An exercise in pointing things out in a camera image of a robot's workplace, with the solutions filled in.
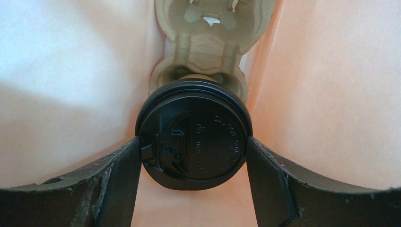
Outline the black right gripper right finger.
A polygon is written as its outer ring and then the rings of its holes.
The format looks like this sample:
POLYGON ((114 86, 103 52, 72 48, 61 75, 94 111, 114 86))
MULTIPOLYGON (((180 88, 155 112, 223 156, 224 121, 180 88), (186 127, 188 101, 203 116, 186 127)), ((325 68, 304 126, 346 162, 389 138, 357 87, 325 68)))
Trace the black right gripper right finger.
POLYGON ((247 169, 260 227, 398 227, 401 190, 340 182, 280 156, 255 138, 247 169))

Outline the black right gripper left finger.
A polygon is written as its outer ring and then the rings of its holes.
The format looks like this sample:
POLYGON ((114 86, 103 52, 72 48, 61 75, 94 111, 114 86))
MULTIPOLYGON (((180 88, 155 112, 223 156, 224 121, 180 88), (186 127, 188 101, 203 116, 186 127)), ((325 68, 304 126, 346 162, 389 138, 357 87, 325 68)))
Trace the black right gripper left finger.
POLYGON ((0 191, 3 227, 129 227, 141 158, 138 138, 42 184, 0 191))

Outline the black coffee cup lid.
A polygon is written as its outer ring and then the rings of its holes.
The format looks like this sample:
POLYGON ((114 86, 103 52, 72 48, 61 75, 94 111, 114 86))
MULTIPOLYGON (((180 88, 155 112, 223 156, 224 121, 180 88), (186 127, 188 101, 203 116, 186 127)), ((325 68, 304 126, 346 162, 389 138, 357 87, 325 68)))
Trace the black coffee cup lid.
POLYGON ((206 79, 180 79, 156 89, 135 127, 146 172, 180 191, 210 189, 233 177, 245 163, 252 134, 244 102, 206 79))

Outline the orange paper bag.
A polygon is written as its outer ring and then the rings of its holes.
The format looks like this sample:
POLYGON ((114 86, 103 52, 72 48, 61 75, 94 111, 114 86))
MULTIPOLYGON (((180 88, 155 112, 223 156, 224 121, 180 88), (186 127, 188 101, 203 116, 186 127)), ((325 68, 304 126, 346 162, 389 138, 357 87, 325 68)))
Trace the orange paper bag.
MULTIPOLYGON (((134 137, 172 52, 153 0, 0 3, 0 189, 45 181, 134 137)), ((401 3, 279 0, 241 58, 256 140, 328 178, 401 189, 401 3)), ((141 166, 130 227, 259 227, 247 166, 213 189, 141 166)))

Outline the brown paper coffee cup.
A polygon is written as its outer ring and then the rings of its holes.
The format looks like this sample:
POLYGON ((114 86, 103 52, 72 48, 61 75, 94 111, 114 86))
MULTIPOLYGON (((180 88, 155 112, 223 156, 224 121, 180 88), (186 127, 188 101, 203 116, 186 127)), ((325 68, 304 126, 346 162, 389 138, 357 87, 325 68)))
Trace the brown paper coffee cup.
POLYGON ((213 79, 212 77, 203 75, 203 74, 189 74, 189 75, 185 75, 180 78, 180 80, 182 80, 182 79, 203 79, 203 80, 208 80, 208 81, 217 83, 217 81, 215 79, 213 79))

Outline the single cardboard cup carrier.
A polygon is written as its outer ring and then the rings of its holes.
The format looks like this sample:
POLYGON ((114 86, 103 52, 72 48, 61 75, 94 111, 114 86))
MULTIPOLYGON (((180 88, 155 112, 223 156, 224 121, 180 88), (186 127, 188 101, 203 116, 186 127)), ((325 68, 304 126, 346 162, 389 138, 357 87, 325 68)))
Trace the single cardboard cup carrier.
POLYGON ((262 37, 274 0, 157 0, 158 23, 172 45, 153 70, 149 91, 188 74, 206 75, 248 98, 240 61, 262 37))

